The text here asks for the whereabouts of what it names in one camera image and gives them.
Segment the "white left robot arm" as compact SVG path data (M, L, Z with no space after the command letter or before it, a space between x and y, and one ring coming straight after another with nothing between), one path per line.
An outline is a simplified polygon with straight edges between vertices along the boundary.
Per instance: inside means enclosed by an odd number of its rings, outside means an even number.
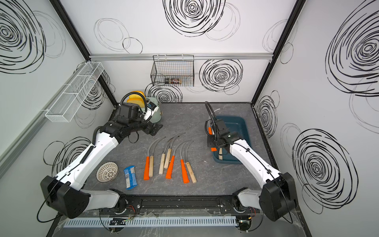
M158 111L153 102L144 109L134 103L121 104L111 120L94 130L92 143L70 165L41 181L44 204L70 219L85 211L104 208L116 214L125 213L128 204L124 193L116 189L89 191L83 187L103 158L131 133L157 134L162 125L151 119Z

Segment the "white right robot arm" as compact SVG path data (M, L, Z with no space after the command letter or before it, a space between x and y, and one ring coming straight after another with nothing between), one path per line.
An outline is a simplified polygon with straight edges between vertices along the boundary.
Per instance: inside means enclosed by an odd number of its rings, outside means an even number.
M288 172L262 159L237 132L230 132L222 119L205 122L208 146L222 148L237 158L254 176L261 187L259 195L245 189L238 193L242 206L260 209L271 221L289 214L298 206L295 180Z

